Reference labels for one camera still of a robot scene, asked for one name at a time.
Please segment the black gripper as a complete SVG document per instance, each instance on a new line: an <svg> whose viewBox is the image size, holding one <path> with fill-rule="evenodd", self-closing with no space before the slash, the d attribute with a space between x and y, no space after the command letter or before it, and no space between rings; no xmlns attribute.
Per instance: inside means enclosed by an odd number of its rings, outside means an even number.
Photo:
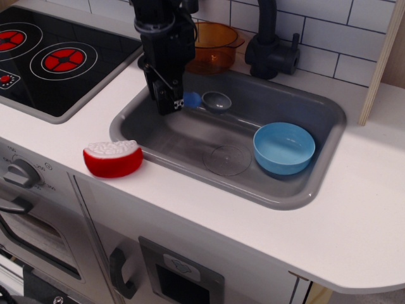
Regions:
<svg viewBox="0 0 405 304"><path fill-rule="evenodd" d="M144 50L140 66L153 89L158 113L179 111L184 105L185 66L195 57L196 26L181 1L133 1L132 6Z"/></svg>

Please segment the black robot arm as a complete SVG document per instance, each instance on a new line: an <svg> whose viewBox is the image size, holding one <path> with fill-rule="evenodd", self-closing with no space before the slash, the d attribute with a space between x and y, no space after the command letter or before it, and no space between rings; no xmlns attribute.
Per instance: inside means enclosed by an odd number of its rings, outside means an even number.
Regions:
<svg viewBox="0 0 405 304"><path fill-rule="evenodd" d="M130 1L134 27L143 52L138 66L144 71L158 113L167 115L183 107L185 67L196 56L197 27L191 14L198 1Z"/></svg>

